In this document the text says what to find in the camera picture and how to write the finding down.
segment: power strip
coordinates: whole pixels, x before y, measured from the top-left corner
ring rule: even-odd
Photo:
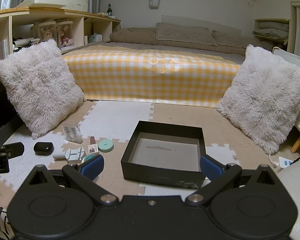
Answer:
[[[279,172],[282,171],[284,168],[290,166],[293,163],[293,161],[279,156],[278,161],[274,163],[276,164],[275,171]]]

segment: open cardboard box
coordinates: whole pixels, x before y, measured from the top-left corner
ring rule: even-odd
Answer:
[[[123,177],[151,184],[199,189],[205,176],[202,128],[139,121],[121,159]]]

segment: blue gripper pad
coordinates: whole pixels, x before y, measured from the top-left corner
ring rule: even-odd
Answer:
[[[105,161],[101,155],[96,155],[87,162],[81,164],[80,173],[88,179],[94,180],[102,171]]]
[[[205,156],[201,156],[200,158],[200,168],[202,173],[211,181],[223,174],[223,169]]]

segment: green glass bottle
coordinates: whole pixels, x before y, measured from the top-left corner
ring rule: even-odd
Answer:
[[[109,4],[107,13],[108,13],[108,16],[112,16],[111,4]]]

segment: floor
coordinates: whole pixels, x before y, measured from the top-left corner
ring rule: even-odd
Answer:
[[[64,122],[79,123],[83,136],[82,147],[88,148],[89,137],[99,142],[103,138],[112,139],[114,149],[103,154],[104,171],[96,183],[118,197],[123,195],[176,195],[183,198],[193,192],[179,188],[162,187],[127,181],[123,178],[120,160],[128,140],[139,120],[165,122],[202,127],[206,152],[226,164],[236,162],[243,169],[255,169],[259,164],[270,164],[267,155],[242,132],[235,128],[215,109],[196,106],[151,104],[140,102],[86,101],[77,111],[47,135],[33,140],[29,130],[22,126],[7,143],[21,141],[25,145],[23,156],[9,160],[10,172],[0,174],[0,205],[7,207],[16,190],[36,164],[45,164],[50,169],[60,169],[66,161],[54,161],[52,156],[36,156],[33,146],[37,141],[52,141],[55,151],[76,149],[80,145],[65,140],[62,131]],[[290,148],[299,137],[296,128],[292,129],[287,140],[273,156],[296,159],[300,148],[292,154]]]

